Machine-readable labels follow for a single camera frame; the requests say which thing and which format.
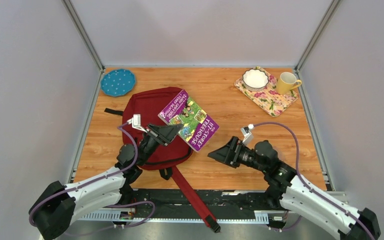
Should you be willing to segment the purple treehouse book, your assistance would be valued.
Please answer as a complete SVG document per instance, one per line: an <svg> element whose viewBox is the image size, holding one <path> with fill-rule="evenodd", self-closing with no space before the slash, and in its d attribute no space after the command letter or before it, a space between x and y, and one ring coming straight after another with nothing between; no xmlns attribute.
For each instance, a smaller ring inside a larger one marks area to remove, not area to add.
<svg viewBox="0 0 384 240"><path fill-rule="evenodd" d="M167 125L182 124L178 135L195 152L199 152L220 128L184 89L169 101L158 117Z"/></svg>

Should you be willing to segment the red student backpack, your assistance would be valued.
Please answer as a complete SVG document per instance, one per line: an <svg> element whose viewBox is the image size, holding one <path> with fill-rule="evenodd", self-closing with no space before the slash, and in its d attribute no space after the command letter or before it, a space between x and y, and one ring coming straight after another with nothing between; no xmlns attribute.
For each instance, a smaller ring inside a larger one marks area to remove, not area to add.
<svg viewBox="0 0 384 240"><path fill-rule="evenodd" d="M158 88L133 94L124 110L106 108L104 112L122 116L123 146L115 167L121 169L128 185L141 173L159 171L173 179L205 225L214 233L221 230L216 217L181 174L177 165L185 162L193 149L178 136L181 124L167 125L159 113L182 91L178 87Z"/></svg>

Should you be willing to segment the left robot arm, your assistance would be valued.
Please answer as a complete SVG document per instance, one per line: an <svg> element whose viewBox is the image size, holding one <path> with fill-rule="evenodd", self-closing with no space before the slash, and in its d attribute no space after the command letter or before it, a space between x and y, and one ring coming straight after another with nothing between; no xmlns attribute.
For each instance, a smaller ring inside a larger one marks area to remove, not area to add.
<svg viewBox="0 0 384 240"><path fill-rule="evenodd" d="M128 207L133 194L128 190L142 173L138 167L144 164L160 146L168 146L184 125L148 124L143 138L134 138L119 126L131 143L124 144L118 153L117 163L104 172L86 180L62 184L50 183L28 211L29 223L36 227L45 240L54 240L79 218L104 207Z"/></svg>

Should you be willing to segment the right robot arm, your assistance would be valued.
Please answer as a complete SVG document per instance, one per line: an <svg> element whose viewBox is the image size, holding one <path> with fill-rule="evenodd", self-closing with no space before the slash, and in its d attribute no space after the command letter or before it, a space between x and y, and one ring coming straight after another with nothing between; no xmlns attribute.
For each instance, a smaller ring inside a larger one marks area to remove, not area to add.
<svg viewBox="0 0 384 240"><path fill-rule="evenodd" d="M256 143L251 149L233 136L208 157L232 168L245 165L262 172L268 183L265 203L270 209L282 207L295 212L336 240L377 240L381 235L377 215L372 210L359 210L310 183L279 159L268 140Z"/></svg>

